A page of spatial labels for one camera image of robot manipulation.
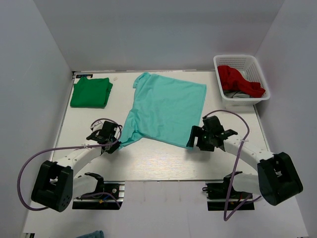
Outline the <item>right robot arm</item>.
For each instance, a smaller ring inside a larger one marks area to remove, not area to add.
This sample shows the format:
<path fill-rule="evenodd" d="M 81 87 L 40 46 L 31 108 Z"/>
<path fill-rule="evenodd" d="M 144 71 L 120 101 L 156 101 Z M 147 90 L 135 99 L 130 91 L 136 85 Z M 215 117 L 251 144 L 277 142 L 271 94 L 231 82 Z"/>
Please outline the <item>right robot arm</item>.
<path fill-rule="evenodd" d="M 272 153 L 243 139 L 232 129 L 225 130 L 218 117 L 204 117 L 203 126 L 193 126 L 187 147 L 197 146 L 201 151 L 213 152 L 215 148 L 238 156 L 257 173 L 236 171 L 223 178 L 222 183 L 207 186 L 209 199 L 225 196 L 236 198 L 239 194 L 258 194 L 270 205 L 301 193 L 303 184 L 290 156 L 284 152 Z"/>

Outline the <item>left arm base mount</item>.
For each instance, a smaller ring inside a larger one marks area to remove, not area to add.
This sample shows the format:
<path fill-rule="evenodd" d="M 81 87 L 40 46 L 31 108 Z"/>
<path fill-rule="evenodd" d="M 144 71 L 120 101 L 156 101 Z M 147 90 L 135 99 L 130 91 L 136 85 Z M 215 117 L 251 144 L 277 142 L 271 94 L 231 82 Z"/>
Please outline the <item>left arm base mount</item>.
<path fill-rule="evenodd" d="M 106 181 L 96 173 L 76 176 L 73 184 L 73 210 L 119 210 L 125 183 Z"/>

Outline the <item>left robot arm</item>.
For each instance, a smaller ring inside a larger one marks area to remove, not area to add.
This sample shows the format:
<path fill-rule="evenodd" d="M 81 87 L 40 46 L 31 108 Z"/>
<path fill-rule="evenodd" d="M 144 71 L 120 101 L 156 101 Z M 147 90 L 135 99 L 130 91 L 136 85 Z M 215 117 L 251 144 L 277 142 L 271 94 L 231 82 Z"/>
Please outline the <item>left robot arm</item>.
<path fill-rule="evenodd" d="M 44 161 L 31 193 L 32 201 L 58 212 L 64 211 L 73 198 L 116 198 L 105 191 L 104 178 L 93 172 L 79 172 L 103 153 L 112 154 L 120 147 L 122 126 L 109 119 L 95 121 L 92 133 L 71 153 L 56 161 Z"/>

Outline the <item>teal t-shirt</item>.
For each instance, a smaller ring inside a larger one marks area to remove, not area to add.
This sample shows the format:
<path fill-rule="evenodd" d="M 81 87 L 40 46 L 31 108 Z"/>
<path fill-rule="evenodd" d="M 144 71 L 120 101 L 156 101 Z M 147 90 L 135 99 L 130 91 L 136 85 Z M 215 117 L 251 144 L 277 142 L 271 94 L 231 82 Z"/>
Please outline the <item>teal t-shirt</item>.
<path fill-rule="evenodd" d="M 145 72 L 135 79 L 133 88 L 134 101 L 120 146 L 149 138 L 185 148 L 192 126 L 200 123 L 206 85 Z"/>

